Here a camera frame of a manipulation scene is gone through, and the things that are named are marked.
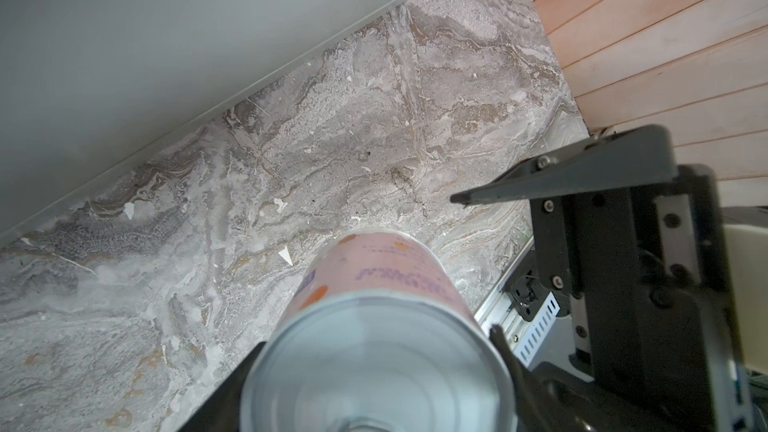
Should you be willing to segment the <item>pull-tab can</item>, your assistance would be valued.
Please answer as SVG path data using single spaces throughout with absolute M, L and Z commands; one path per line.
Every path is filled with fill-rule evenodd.
M 437 257 L 394 230 L 322 249 L 250 369 L 244 431 L 512 431 L 499 353 Z

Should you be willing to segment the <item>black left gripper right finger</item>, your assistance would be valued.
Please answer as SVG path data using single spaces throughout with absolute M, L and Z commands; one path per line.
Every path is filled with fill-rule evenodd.
M 492 325 L 489 339 L 499 353 L 506 368 L 507 381 L 514 394 L 515 415 L 520 431 L 539 431 L 540 421 L 534 407 L 534 396 L 526 374 L 528 370 L 512 353 L 507 338 L 500 325 Z

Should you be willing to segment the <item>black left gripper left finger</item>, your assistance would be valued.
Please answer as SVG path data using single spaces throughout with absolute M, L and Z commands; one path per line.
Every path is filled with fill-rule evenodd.
M 265 345 L 258 343 L 178 431 L 237 432 L 243 386 Z

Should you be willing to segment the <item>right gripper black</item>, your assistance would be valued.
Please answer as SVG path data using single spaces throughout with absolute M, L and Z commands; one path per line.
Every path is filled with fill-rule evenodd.
M 750 390 L 713 172 L 647 125 L 519 162 L 454 204 L 532 200 L 540 279 L 571 300 L 579 376 L 542 365 L 553 431 L 746 431 Z

